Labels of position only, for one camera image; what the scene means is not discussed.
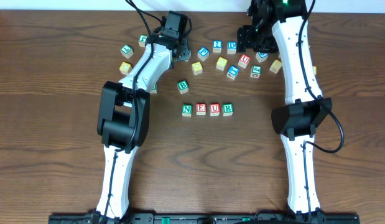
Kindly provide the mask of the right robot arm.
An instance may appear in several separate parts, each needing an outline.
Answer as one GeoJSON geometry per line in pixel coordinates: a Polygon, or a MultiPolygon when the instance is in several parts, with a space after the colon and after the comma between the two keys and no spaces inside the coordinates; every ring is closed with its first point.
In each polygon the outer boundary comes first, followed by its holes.
{"type": "Polygon", "coordinates": [[[313,146],[318,126],[332,108],[313,71],[305,1],[251,1],[252,23],[237,31],[237,51],[279,53],[285,81],[285,105],[274,109],[274,131],[284,145],[289,194],[288,210],[308,221],[320,208],[315,190],[313,146]]]}

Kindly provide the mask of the yellow O block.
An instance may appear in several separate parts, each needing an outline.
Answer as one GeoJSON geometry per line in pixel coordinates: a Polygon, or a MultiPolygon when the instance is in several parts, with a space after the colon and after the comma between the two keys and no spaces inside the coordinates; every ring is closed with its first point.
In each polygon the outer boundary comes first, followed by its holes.
{"type": "Polygon", "coordinates": [[[192,63],[192,72],[194,75],[199,75],[203,73],[203,67],[200,62],[192,63]]]}

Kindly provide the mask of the green R block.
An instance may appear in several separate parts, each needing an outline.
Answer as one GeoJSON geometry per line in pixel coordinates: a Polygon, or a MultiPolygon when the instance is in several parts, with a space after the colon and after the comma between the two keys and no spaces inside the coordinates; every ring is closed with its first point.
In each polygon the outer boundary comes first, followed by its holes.
{"type": "Polygon", "coordinates": [[[223,104],[223,116],[232,116],[233,112],[234,109],[232,103],[223,104]]]}

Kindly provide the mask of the green N block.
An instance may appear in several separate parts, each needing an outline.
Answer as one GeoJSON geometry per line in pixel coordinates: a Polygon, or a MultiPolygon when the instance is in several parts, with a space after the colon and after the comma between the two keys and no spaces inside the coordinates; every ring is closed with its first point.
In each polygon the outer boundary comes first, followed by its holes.
{"type": "Polygon", "coordinates": [[[192,116],[193,107],[190,104],[182,105],[182,116],[191,117],[192,116]]]}

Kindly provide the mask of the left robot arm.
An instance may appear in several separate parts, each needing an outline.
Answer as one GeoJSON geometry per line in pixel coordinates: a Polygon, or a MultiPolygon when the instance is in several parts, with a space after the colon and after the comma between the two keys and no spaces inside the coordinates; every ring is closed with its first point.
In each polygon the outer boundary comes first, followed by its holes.
{"type": "Polygon", "coordinates": [[[149,129],[151,91],[175,62],[189,59],[187,37],[191,29],[190,18],[169,11],[160,27],[148,32],[144,53],[135,67],[117,83],[104,84],[97,133],[106,162],[92,223],[120,223],[126,219],[132,163],[149,129]]]}

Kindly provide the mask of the red E block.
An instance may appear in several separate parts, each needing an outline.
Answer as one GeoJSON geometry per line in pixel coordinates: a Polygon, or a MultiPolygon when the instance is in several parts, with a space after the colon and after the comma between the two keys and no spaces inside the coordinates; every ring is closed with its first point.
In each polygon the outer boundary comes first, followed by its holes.
{"type": "Polygon", "coordinates": [[[206,115],[206,104],[205,103],[197,103],[196,104],[196,114],[197,114],[197,116],[205,116],[206,115]]]}

